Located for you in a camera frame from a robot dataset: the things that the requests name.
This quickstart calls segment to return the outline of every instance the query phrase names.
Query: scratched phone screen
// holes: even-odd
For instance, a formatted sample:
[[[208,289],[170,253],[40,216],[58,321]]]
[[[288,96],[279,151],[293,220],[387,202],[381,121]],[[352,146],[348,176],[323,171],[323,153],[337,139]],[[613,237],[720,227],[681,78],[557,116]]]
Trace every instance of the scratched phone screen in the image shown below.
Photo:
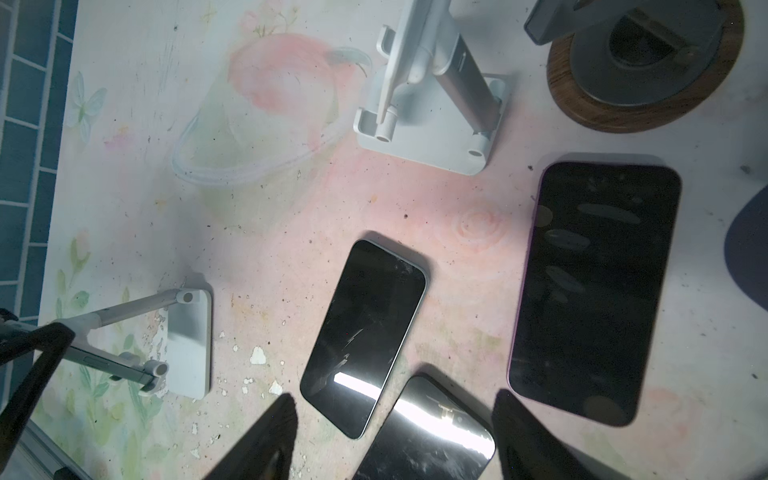
[[[426,288],[424,273],[367,240],[349,252],[301,378],[301,394],[359,438]]]
[[[608,425],[631,422],[679,198],[680,178],[666,167],[545,171],[509,368],[518,394]]]

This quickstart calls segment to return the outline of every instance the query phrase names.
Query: round wooden coaster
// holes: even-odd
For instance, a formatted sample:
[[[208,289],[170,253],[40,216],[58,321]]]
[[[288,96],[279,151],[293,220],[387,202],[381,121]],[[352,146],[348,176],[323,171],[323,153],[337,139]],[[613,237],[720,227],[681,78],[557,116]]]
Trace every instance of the round wooden coaster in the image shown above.
[[[571,73],[573,35],[552,42],[547,62],[547,81],[554,102],[572,120],[593,130],[627,134],[650,130],[677,120],[709,97],[725,80],[739,56],[744,38],[744,13],[739,0],[718,0],[726,12],[723,37],[710,66],[681,92],[656,104],[617,107],[590,97]]]

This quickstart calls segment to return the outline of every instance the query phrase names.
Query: blue tile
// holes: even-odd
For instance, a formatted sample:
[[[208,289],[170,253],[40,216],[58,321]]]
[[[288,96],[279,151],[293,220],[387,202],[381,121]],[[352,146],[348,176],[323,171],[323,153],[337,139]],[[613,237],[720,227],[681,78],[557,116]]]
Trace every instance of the blue tile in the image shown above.
[[[16,285],[0,286],[0,308],[9,312],[13,311],[13,305],[16,301]]]
[[[51,210],[53,209],[53,190],[55,186],[55,174],[40,172],[38,177],[38,191],[35,195],[35,212],[32,214],[32,230],[29,235],[30,242],[48,242],[48,228],[51,226]]]
[[[11,63],[11,84],[8,86],[5,114],[37,125],[40,121],[44,83],[44,71],[14,60]]]
[[[43,167],[58,168],[58,149],[61,146],[61,129],[64,127],[64,112],[67,107],[67,83],[71,58],[72,44],[59,38],[56,41],[51,90],[48,93],[48,113],[45,115],[43,150],[40,156],[40,165]]]
[[[2,90],[3,71],[5,71],[5,53],[8,51],[8,35],[11,29],[11,12],[0,8],[0,90]]]
[[[32,364],[35,362],[35,354],[33,352],[25,353],[24,355],[13,359],[13,373],[11,374],[11,391],[8,393],[8,398],[16,392],[19,385],[29,373],[32,368]]]
[[[74,38],[74,20],[78,16],[78,0],[61,0],[58,14],[58,30],[62,35]]]
[[[0,280],[18,280],[27,209],[0,205]]]
[[[14,53],[42,66],[48,64],[54,0],[19,0]]]
[[[29,202],[38,131],[5,122],[0,146],[0,200]]]
[[[29,247],[27,273],[24,275],[24,290],[22,291],[22,310],[19,316],[33,316],[40,313],[46,251],[45,247]]]

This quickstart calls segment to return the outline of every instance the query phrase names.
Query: table surface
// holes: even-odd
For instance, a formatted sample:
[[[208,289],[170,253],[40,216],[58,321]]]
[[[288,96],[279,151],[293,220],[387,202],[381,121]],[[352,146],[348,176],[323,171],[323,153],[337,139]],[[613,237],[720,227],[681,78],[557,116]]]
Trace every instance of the table surface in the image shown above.
[[[423,363],[487,406],[506,387],[544,166],[565,152],[651,154],[683,193],[637,418],[614,429],[523,401],[630,478],[764,474],[768,314],[729,276],[723,242],[768,180],[768,3],[743,0],[740,57],[709,99],[625,135],[590,131],[554,105],[548,47],[522,27],[533,3],[453,2],[481,69],[514,82],[491,163],[464,177],[365,151],[352,134],[359,92],[383,65],[376,36],[397,25],[400,2],[81,0],[41,323],[209,283],[212,385],[197,402],[144,398],[63,362],[33,419],[93,478],[199,478],[277,385],[299,415],[293,477],[350,478]],[[365,435],[350,440],[302,399],[299,380],[349,248],[369,231],[422,254],[432,282]],[[162,359],[165,321],[150,314],[89,338]],[[266,364],[250,362],[255,347]],[[494,457],[482,478],[501,477]]]

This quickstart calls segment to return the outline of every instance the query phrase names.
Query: debris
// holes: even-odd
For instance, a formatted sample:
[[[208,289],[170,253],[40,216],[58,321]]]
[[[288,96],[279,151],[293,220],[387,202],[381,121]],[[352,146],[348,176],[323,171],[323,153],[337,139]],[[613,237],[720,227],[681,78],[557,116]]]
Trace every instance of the debris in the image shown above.
[[[260,346],[254,346],[253,354],[250,356],[251,365],[263,365],[266,363],[266,355]]]
[[[272,395],[281,396],[283,394],[283,386],[280,385],[277,380],[275,380],[270,386],[270,393]]]

